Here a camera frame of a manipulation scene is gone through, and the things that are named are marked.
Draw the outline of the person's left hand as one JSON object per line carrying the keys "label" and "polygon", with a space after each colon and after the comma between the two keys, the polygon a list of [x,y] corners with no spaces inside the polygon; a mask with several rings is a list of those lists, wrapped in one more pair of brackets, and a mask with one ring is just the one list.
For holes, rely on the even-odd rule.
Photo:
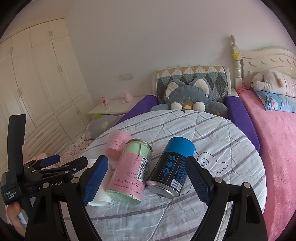
{"label": "person's left hand", "polygon": [[9,221],[14,226],[15,230],[22,236],[25,236],[25,229],[20,222],[18,215],[21,212],[21,207],[18,202],[14,202],[7,206],[6,213]]}

